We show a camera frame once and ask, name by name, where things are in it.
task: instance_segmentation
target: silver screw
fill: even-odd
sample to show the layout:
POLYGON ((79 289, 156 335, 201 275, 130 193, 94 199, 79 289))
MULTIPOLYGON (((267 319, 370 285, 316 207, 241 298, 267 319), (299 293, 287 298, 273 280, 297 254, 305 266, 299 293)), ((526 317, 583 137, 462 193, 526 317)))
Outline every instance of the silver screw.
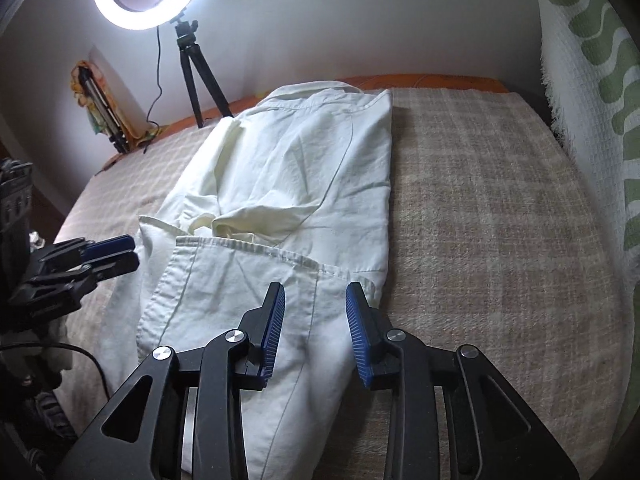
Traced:
POLYGON ((386 333, 386 338, 389 339, 389 341, 404 341, 406 334, 402 330, 393 328, 386 333))
POLYGON ((225 335, 225 339, 230 343, 237 343, 238 341, 242 341, 243 338, 244 332, 242 330, 229 330, 225 335))
POLYGON ((168 346, 159 346, 154 350, 154 359, 163 361, 168 357, 171 357, 171 349, 168 346))
POLYGON ((460 353, 467 359, 475 359, 480 355, 480 351, 473 345, 462 345, 460 353))

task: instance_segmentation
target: bed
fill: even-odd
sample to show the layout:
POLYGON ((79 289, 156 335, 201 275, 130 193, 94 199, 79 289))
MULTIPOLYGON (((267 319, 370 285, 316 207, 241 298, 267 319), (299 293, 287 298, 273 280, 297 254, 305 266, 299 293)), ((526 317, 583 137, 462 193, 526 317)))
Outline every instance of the bed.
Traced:
MULTIPOLYGON (((480 347, 581 476, 590 475, 609 448, 625 395, 633 330, 577 171, 540 117, 495 80, 346 81, 393 95, 381 308, 429 345, 480 347)), ((88 183, 57 240, 134 234, 138 215, 158 209, 209 130, 180 121, 146 153, 112 161, 88 183)), ((95 347, 113 287, 113 280, 101 283, 69 316, 71 343, 95 347)), ((74 356, 56 395, 77 431, 105 401, 82 356, 74 356)), ((367 392, 354 375, 314 478, 382 478, 389 408, 386 392, 367 392)))

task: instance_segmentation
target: white garment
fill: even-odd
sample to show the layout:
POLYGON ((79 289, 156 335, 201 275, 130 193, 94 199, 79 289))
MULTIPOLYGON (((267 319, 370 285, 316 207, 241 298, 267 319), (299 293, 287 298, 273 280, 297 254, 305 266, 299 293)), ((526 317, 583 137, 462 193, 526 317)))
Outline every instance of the white garment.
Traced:
POLYGON ((388 91, 282 87, 222 119, 140 217, 140 269, 119 279, 97 351, 114 387, 158 345, 204 346, 285 288, 273 377, 241 394, 251 480, 310 478, 322 453, 354 364, 346 286, 377 304, 386 278, 390 119, 388 91))

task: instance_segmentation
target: tripod leg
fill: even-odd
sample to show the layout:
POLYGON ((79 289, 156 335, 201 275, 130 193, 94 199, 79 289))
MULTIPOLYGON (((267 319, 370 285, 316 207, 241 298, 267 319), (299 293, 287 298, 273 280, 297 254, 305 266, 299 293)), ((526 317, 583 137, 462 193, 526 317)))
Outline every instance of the tripod leg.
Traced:
POLYGON ((192 45, 189 45, 185 50, 187 51, 187 54, 189 54, 194 67, 196 67, 196 70, 200 74, 200 77, 204 82, 204 86, 207 87, 207 90, 209 90, 211 97, 213 97, 218 110, 220 110, 220 113, 224 117, 233 117, 234 115, 229 109, 229 103, 227 102, 225 95, 222 93, 222 90, 220 89, 220 86, 218 85, 213 72, 209 68, 207 60, 204 59, 202 51, 200 50, 200 46, 197 43, 194 43, 192 45))
POLYGON ((196 92, 196 83, 193 80, 193 72, 191 71, 191 63, 189 56, 184 50, 180 50, 180 65, 182 66, 182 73, 184 74, 184 82, 187 85, 187 92, 189 93, 189 101, 191 101, 191 108, 193 108, 193 115, 196 117, 198 127, 204 126, 202 120, 202 111, 200 110, 200 103, 198 102, 198 93, 196 92))

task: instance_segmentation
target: tripod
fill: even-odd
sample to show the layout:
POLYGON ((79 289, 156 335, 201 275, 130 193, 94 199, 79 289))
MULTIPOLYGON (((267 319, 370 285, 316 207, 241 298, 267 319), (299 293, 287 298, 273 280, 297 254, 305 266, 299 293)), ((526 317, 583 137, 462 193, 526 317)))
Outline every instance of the tripod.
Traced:
POLYGON ((196 85, 193 80, 193 72, 191 71, 191 63, 200 74, 200 78, 204 82, 204 86, 213 97, 213 100, 220 110, 220 113, 225 117, 233 117, 231 110, 229 109, 229 103, 226 101, 225 95, 222 93, 213 72, 207 64, 207 60, 204 59, 200 46, 196 43, 195 32, 198 30, 197 20, 193 20, 192 23, 183 22, 180 20, 180 16, 177 18, 175 24, 175 32, 178 35, 178 47, 180 48, 180 65, 182 66, 182 73, 184 74, 184 82, 187 85, 187 92, 189 93, 189 101, 191 101, 191 108, 193 108, 193 114, 196 117, 198 127, 204 126, 202 120, 202 111, 200 110, 200 102, 198 101, 198 93, 196 92, 196 85))

